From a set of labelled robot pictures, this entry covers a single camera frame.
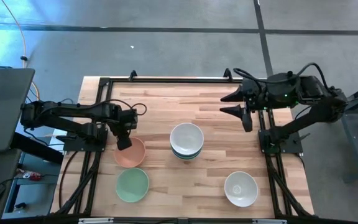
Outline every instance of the white bowl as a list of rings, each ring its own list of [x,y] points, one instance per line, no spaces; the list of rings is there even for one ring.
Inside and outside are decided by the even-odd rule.
[[[227,199],[238,207],[252,205],[258,197],[258,185],[254,178],[242,171],[233,172],[224,182]]]
[[[201,150],[204,143],[204,134],[197,125],[182,123],[172,130],[170,142],[175,152],[189,156]]]

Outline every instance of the wooden table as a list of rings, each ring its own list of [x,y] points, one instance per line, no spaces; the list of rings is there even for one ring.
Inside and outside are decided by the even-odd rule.
[[[99,78],[84,77],[79,103],[94,103]],[[99,166],[92,216],[273,218],[266,161],[257,140],[257,131],[260,129],[257,113],[252,115],[254,130],[246,133],[238,118],[219,111],[220,107],[236,105],[221,103],[219,99],[237,87],[238,84],[115,83],[112,98],[124,100],[130,105],[145,103],[148,107],[147,113],[139,116],[137,129],[132,131],[131,136],[138,137],[146,145],[146,157],[139,167],[149,176],[150,188],[137,203],[123,202],[116,195],[116,180],[124,168],[114,161],[116,139],[109,133],[108,145]],[[274,115],[277,125],[292,120],[289,109],[275,110]],[[170,131],[184,122],[196,124],[204,132],[203,150],[192,161],[176,158],[170,149]],[[61,172],[68,157],[65,156],[63,160]],[[83,158],[84,153],[79,152],[69,165],[63,183],[63,203],[78,185]],[[300,159],[284,154],[283,164],[289,189],[302,206],[313,213]],[[247,208],[231,204],[224,194],[226,177],[239,170],[253,176],[259,187],[257,200]],[[58,210],[58,187],[51,212]],[[87,194],[88,187],[84,192],[81,211],[85,207]],[[280,190],[278,196],[280,208],[284,211]]]

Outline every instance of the gray floor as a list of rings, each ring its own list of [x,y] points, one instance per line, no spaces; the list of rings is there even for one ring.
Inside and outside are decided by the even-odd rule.
[[[252,0],[7,0],[23,24],[257,29]],[[358,0],[260,0],[266,29],[358,30]],[[0,2],[0,23],[12,23]],[[25,31],[42,99],[78,97],[85,75],[220,77],[241,67],[266,77],[259,34]],[[267,35],[274,72],[317,62],[329,85],[358,90],[358,35]],[[20,67],[20,33],[0,30],[0,65]],[[313,69],[308,74],[316,75]],[[301,106],[293,110],[295,115]],[[38,136],[52,133],[40,128]],[[317,215],[358,221],[357,169],[341,123],[315,124],[302,145]]]

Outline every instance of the white wire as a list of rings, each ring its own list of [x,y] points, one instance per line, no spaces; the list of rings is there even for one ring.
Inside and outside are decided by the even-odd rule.
[[[23,34],[23,30],[22,30],[22,27],[20,26],[19,22],[17,21],[17,19],[15,18],[15,16],[13,16],[13,13],[12,11],[10,10],[10,8],[7,6],[7,4],[5,3],[4,0],[1,0],[2,3],[4,3],[6,9],[9,11],[9,13],[11,14],[12,18],[15,20],[15,23],[17,25],[17,27],[19,28],[20,30],[20,33],[22,35],[22,40],[23,40],[23,56],[27,57],[27,47],[26,47],[26,44],[25,44],[25,38],[24,38],[24,34]],[[23,62],[23,68],[26,68],[27,67],[27,62],[25,62],[24,60],[22,60]],[[35,89],[35,94],[37,95],[37,100],[40,100],[40,93],[38,91],[38,87],[37,85],[34,83],[34,82],[31,82],[31,85],[34,87]]]

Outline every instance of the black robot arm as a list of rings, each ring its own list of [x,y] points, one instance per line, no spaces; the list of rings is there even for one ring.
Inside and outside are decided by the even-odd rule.
[[[329,122],[338,119],[347,105],[346,97],[341,89],[328,88],[322,75],[322,84],[314,76],[300,76],[310,65],[304,67],[299,73],[279,73],[266,80],[254,78],[249,73],[235,68],[234,72],[244,77],[239,88],[230,95],[221,98],[222,102],[244,102],[244,107],[221,108],[222,112],[237,116],[242,120],[246,132],[252,131],[250,114],[257,110],[278,108],[293,108],[297,104],[310,105],[308,114],[284,126],[269,129],[270,144],[279,143],[289,135],[317,122]]]
[[[117,137],[119,150],[131,146],[129,130],[137,127],[136,109],[122,110],[121,106],[104,101],[94,105],[34,101],[22,105],[21,124],[24,128],[48,126],[68,131],[87,143],[105,141],[103,130],[96,123],[80,124],[62,117],[91,118],[95,122],[106,123]]]

